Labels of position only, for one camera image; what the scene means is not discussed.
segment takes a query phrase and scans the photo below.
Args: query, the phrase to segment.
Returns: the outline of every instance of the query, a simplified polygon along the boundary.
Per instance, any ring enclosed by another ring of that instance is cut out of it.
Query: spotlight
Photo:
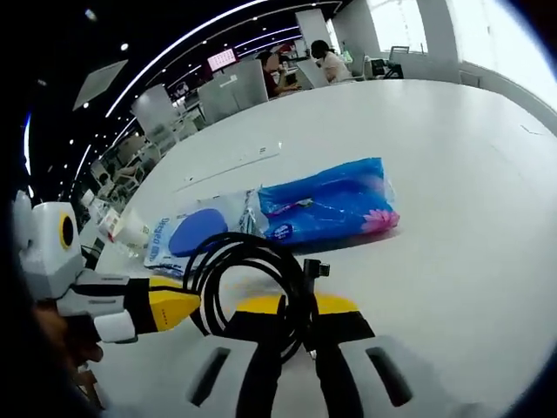
[[[85,11],[85,15],[87,16],[87,18],[89,20],[91,20],[92,22],[96,22],[97,21],[97,15],[95,14],[95,12],[91,9],[87,9]]]

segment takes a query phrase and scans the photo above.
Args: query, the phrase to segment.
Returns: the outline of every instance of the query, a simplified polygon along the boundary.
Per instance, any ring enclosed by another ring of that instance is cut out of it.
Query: blue plastic bag
[[[267,239],[292,245],[394,228],[381,158],[366,158],[258,191]]]

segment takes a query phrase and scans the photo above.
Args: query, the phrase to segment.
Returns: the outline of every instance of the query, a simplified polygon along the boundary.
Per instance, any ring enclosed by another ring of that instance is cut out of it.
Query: cable connector
[[[304,281],[305,288],[309,293],[313,293],[315,287],[315,279],[318,277],[328,277],[331,267],[324,264],[321,260],[304,259]]]
[[[324,264],[321,260],[304,259],[304,276],[310,279],[317,279],[318,277],[329,276],[331,266]]]

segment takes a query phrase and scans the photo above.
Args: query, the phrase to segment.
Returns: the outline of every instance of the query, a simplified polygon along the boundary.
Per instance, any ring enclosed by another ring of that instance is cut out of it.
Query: woman
[[[286,72],[280,67],[279,56],[273,54],[269,51],[263,51],[258,55],[258,60],[261,61],[263,66],[263,79],[265,80],[265,88],[267,89],[267,95],[269,98],[276,98],[279,94],[285,93],[287,91],[299,90],[297,84],[286,85]],[[280,79],[278,84],[275,83],[272,73],[278,71],[280,73]]]
[[[313,42],[312,57],[318,60],[317,64],[323,69],[329,83],[338,83],[352,78],[345,63],[334,53],[327,42],[322,40]]]

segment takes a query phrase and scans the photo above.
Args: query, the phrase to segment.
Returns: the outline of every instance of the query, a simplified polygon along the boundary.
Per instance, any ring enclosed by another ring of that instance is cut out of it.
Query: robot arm
[[[23,277],[33,299],[54,300],[62,316],[80,318],[81,325],[89,320],[99,340],[134,341],[138,334],[175,327],[199,307],[199,297],[175,280],[131,279],[84,268],[70,203],[31,209],[27,195],[19,192],[13,217]]]

